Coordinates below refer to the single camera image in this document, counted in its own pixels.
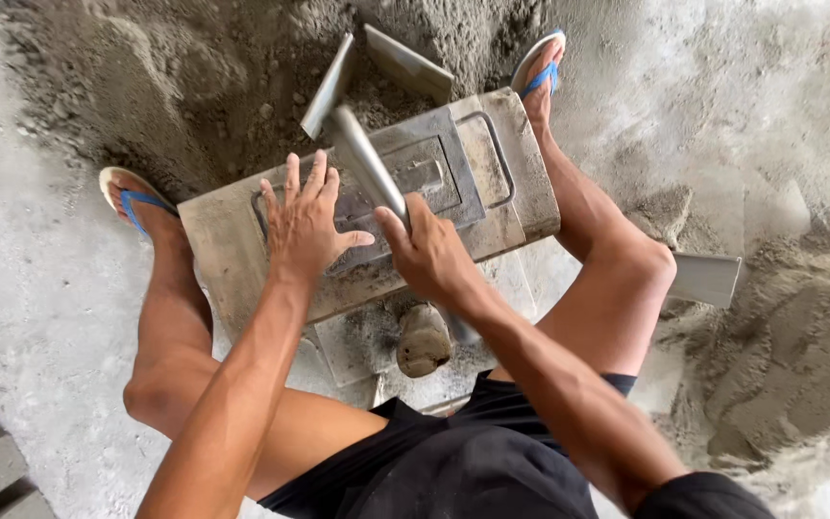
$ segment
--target blue flip-flop strap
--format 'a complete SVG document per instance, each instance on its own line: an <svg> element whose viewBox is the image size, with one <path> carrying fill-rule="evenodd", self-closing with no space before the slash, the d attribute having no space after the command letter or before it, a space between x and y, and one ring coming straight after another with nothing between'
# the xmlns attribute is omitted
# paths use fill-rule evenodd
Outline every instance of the blue flip-flop strap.
<svg viewBox="0 0 830 519"><path fill-rule="evenodd" d="M165 202L163 202L159 197L155 197L153 195L146 193L140 193L139 191L129 191L126 189L121 191L121 206L123 206L123 212L125 212L127 218L129 218L130 221L133 222L134 227L136 227L136 229L138 229L141 233L144 233L145 235L149 234L143 229L143 226L140 225L139 222L136 220L136 216L133 214L133 205L131 203L131 200L157 205L167 210L168 212L174 214L174 212L172 212L169 209L168 205Z"/></svg>
<svg viewBox="0 0 830 519"><path fill-rule="evenodd" d="M554 62L549 62L549 65L546 65L539 74L534 76L533 80L524 88L524 91L521 92L521 99L524 99L530 92L539 88L540 85L543 84L544 81L549 77L552 81L549 82L549 95L552 95L556 91L556 82L559 81L559 67L556 66Z"/></svg>

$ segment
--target hand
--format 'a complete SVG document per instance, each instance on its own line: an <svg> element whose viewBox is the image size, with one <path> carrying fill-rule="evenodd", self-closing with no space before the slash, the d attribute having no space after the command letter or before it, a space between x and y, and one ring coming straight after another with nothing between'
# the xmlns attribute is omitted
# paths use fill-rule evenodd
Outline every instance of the hand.
<svg viewBox="0 0 830 519"><path fill-rule="evenodd" d="M450 220L443 220L418 193L406 195L412 234L386 207L374 212L393 249L393 266L412 290L443 307L462 310L476 292L488 285L463 247Z"/></svg>
<svg viewBox="0 0 830 519"><path fill-rule="evenodd" d="M335 230L335 201L339 198L339 171L326 171L326 153L319 149L313 171L300 192L300 158L287 156L284 205L278 202L267 179L261 192L268 207L268 247L271 250L269 278L286 276L315 284L319 276L350 247L374 242L363 231L339 234Z"/></svg>

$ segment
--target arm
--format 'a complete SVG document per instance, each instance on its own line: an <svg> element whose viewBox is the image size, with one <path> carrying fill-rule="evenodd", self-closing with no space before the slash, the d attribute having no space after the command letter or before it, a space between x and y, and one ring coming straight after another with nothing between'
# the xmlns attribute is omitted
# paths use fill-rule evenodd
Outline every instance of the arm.
<svg viewBox="0 0 830 519"><path fill-rule="evenodd" d="M412 289L457 312L485 338L595 487L631 512L649 491L688 472L648 418L513 312L482 278L450 221L437 219L417 195L407 201L411 237L391 211L377 211L394 265Z"/></svg>
<svg viewBox="0 0 830 519"><path fill-rule="evenodd" d="M261 183L269 214L268 282L232 348L172 442L137 517L235 517L265 448L284 382L322 271L348 247L374 237L339 235L333 217L339 174L317 152L303 193L300 160L287 158L284 205Z"/></svg>

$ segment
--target leg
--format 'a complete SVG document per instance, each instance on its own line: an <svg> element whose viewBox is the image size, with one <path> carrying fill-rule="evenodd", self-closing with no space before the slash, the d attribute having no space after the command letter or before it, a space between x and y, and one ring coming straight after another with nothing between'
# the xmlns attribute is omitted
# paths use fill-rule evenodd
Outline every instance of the leg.
<svg viewBox="0 0 830 519"><path fill-rule="evenodd" d="M120 189L147 191L128 177L110 187L122 213ZM181 221L162 208L134 202L155 247L152 278L139 320L139 350L123 403L134 419L172 440L220 363L210 356L210 306L194 276L194 255ZM336 400L286 390L246 494L258 500L332 454L380 431L382 419Z"/></svg>
<svg viewBox="0 0 830 519"><path fill-rule="evenodd" d="M558 43L551 43L529 77L550 61L558 63L561 55ZM559 205L556 238L583 264L572 286L537 326L556 342L573 344L573 353L599 373L636 375L674 279L674 258L625 218L559 150L549 131L548 82L526 96L524 107ZM592 329L593 322L600 326ZM490 378L511 380L501 367Z"/></svg>

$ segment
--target metal plate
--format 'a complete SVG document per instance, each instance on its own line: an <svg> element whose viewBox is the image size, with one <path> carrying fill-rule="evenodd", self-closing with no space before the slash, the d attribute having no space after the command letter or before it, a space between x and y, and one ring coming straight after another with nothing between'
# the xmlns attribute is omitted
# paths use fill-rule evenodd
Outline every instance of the metal plate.
<svg viewBox="0 0 830 519"><path fill-rule="evenodd" d="M403 192L420 191L432 211L453 222L456 228L485 218L485 207L479 198L476 181L449 108L444 106L425 112L378 130L369 137ZM312 156L301 160L302 175L309 173L312 162ZM338 168L340 173L346 169L340 155L330 155L329 164ZM281 199L282 182L272 185ZM367 231L376 237L376 241L367 247L348 250L326 270L326 276L390 253L383 232L374 220L373 208L358 189L354 175L351 172L341 174L341 182L336 204L336 229L342 233ZM260 194L252 196L252 206L267 239L268 225Z"/></svg>

